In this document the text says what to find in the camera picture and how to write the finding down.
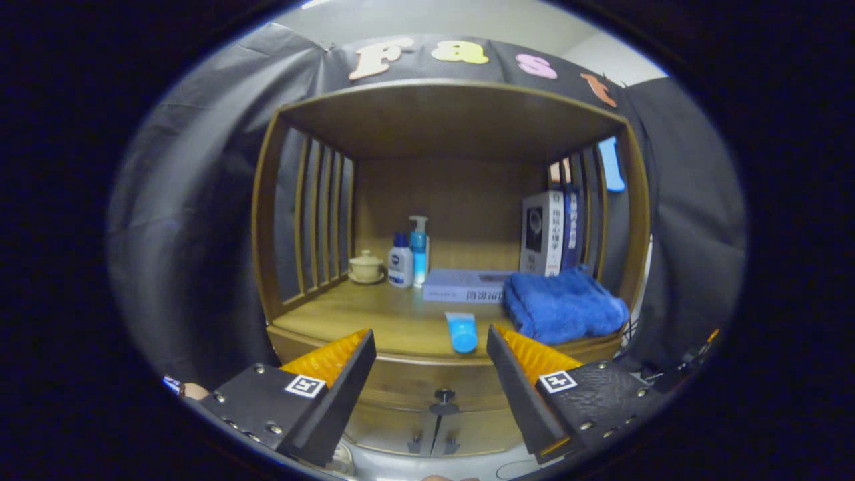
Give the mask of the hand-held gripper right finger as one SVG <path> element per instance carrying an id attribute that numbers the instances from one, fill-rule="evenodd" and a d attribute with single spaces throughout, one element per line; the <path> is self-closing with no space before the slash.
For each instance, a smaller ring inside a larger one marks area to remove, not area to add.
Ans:
<path id="1" fill-rule="evenodd" d="M 665 403 L 617 363 L 579 362 L 499 325 L 490 326 L 486 350 L 526 449 L 541 464 L 606 450 Z"/>

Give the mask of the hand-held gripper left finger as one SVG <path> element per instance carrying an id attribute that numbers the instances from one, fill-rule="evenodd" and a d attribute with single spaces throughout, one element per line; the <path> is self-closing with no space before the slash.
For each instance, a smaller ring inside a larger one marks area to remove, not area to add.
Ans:
<path id="1" fill-rule="evenodd" d="M 254 363 L 200 405 L 268 450 L 323 466 L 333 459 L 377 356 L 361 329 L 281 367 Z"/>

